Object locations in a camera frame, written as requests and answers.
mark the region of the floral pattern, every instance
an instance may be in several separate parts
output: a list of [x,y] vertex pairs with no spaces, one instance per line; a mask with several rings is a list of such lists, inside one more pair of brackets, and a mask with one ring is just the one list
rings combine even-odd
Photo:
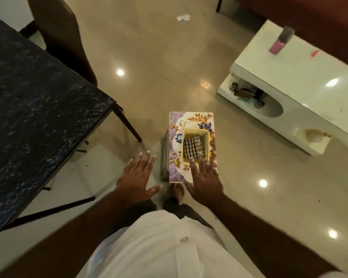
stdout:
[[191,169],[181,163],[181,142],[184,129],[206,129],[210,133],[209,161],[217,169],[213,113],[171,112],[169,116],[170,182],[192,182]]

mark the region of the person's left hand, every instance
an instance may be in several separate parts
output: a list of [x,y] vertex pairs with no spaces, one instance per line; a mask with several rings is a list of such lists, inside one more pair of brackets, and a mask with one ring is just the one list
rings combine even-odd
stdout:
[[122,176],[117,181],[117,186],[113,193],[124,206],[146,201],[162,188],[162,185],[156,185],[146,190],[149,175],[156,160],[156,155],[153,155],[151,160],[149,155],[149,151],[146,154],[141,152],[135,160],[131,159],[125,166]]

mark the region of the pant leg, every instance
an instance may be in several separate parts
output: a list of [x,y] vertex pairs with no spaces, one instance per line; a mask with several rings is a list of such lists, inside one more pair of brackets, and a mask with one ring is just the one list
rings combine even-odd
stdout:
[[137,219],[139,219],[142,215],[153,212],[157,210],[157,206],[152,202],[152,200],[147,200],[143,202],[136,203],[129,208],[121,215],[121,218],[114,224],[110,231],[107,232],[105,239],[120,230],[123,227],[128,227],[132,225]]
[[208,224],[198,213],[195,212],[194,209],[192,209],[187,204],[181,204],[179,205],[179,201],[176,197],[171,197],[165,201],[162,208],[166,210],[169,213],[172,213],[176,215],[179,219],[186,217],[189,217],[193,220],[197,220],[201,224],[210,227],[213,229],[213,227]]

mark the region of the chair backrest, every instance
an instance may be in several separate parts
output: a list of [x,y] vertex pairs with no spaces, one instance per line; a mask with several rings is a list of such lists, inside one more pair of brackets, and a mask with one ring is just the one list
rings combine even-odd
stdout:
[[75,14],[63,0],[28,0],[46,44],[46,51],[64,65],[97,85],[97,79],[90,67],[82,46]]

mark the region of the beige tile floor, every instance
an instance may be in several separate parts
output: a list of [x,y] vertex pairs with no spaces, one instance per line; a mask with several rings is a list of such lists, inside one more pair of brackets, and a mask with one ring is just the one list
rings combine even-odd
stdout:
[[[348,273],[348,149],[333,140],[325,155],[310,157],[216,94],[260,19],[232,0],[224,0],[221,14],[214,11],[217,0],[65,1],[78,18],[99,88],[124,107],[144,141],[109,116],[90,137],[88,153],[75,154],[49,184],[52,191],[42,191],[23,215],[112,189],[139,151],[160,153],[170,111],[212,111],[225,192]],[[189,22],[176,20],[187,13]],[[39,35],[33,41],[41,45]],[[158,175],[156,165],[149,186],[159,183]],[[160,204],[163,195],[154,200]],[[263,277],[209,210],[188,194],[184,200],[215,227],[237,260]],[[89,206],[2,232],[0,270]]]

